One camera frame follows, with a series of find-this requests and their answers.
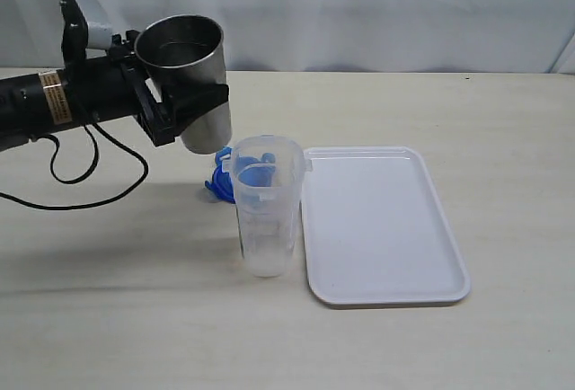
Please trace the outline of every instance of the clear plastic cup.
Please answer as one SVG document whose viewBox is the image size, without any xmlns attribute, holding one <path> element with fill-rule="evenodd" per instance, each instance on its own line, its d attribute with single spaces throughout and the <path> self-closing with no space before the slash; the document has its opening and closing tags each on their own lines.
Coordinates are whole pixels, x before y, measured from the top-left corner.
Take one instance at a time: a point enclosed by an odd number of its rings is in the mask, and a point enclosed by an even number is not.
<svg viewBox="0 0 575 390">
<path fill-rule="evenodd" d="M 223 163 L 234 187 L 243 259 L 255 276 L 279 276 L 291 260 L 306 166 L 301 147 L 277 136 L 246 138 Z"/>
</svg>

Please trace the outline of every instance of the metal cup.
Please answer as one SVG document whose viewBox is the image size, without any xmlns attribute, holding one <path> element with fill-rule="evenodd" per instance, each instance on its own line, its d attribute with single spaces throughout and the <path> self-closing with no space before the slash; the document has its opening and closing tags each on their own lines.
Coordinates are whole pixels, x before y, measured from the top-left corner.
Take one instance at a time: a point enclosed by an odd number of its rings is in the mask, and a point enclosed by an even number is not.
<svg viewBox="0 0 575 390">
<path fill-rule="evenodd" d="M 148 26 L 134 51 L 155 87 L 173 84 L 225 84 L 224 33 L 208 17 L 175 15 Z M 229 102 L 189 125 L 180 135 L 195 154 L 213 154 L 232 138 Z"/>
</svg>

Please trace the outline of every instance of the white plastic tray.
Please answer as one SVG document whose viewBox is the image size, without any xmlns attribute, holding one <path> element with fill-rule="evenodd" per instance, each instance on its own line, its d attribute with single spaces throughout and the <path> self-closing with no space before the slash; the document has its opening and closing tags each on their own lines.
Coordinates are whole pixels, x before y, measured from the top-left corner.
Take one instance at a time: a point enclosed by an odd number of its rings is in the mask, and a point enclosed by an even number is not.
<svg viewBox="0 0 575 390">
<path fill-rule="evenodd" d="M 451 304 L 470 280 L 429 173 L 406 147 L 317 147 L 302 195 L 307 278 L 334 306 Z"/>
</svg>

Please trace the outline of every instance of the yellow label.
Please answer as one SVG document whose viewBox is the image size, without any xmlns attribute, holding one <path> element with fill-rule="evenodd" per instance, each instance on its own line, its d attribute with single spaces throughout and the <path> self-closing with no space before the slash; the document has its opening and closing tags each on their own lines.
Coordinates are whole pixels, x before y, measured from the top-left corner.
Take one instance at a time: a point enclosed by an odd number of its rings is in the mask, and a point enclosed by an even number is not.
<svg viewBox="0 0 575 390">
<path fill-rule="evenodd" d="M 54 125 L 61 125 L 72 121 L 72 112 L 68 106 L 68 100 L 56 71 L 38 74 Z"/>
</svg>

